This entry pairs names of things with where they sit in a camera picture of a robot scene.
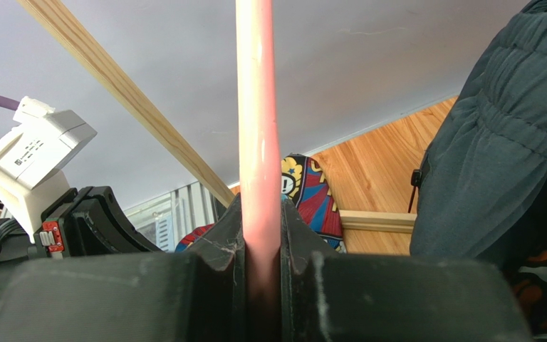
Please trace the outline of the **colourful comic print shorts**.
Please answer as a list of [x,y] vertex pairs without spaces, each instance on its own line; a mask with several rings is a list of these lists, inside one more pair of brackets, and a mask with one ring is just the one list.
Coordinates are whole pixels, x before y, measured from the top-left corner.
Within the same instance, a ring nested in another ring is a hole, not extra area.
[[300,154],[282,159],[281,193],[328,246],[341,254],[347,252],[338,206],[323,168],[315,159]]

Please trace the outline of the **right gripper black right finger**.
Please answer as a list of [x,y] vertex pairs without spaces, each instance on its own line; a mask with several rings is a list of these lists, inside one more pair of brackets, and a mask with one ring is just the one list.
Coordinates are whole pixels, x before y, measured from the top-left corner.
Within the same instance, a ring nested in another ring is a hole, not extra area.
[[342,254],[281,209],[283,341],[530,341],[501,273],[466,259]]

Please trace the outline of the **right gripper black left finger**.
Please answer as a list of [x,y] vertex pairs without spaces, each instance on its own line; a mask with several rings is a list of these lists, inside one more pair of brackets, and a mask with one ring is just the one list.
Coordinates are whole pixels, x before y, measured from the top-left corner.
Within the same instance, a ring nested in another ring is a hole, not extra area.
[[34,259],[0,293],[0,341],[245,341],[241,200],[183,252]]

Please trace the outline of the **pink clothes hanger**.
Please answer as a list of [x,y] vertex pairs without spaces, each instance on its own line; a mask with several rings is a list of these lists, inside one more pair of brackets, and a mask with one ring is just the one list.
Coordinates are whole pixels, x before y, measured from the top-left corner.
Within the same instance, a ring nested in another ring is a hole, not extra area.
[[239,180],[250,336],[279,337],[281,164],[271,1],[236,2]]

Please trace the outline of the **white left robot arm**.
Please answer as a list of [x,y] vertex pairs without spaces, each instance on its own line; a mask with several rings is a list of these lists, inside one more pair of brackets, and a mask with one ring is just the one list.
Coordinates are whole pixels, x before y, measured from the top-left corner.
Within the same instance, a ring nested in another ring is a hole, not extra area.
[[133,227],[110,187],[66,190],[39,217],[32,236],[15,219],[0,219],[0,291],[30,259],[158,251]]

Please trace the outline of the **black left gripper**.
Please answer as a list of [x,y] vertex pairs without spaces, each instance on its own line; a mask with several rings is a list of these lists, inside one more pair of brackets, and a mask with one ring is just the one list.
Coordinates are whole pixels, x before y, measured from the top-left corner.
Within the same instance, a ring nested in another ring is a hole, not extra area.
[[33,258],[158,252],[123,213],[110,187],[72,188],[42,214]]

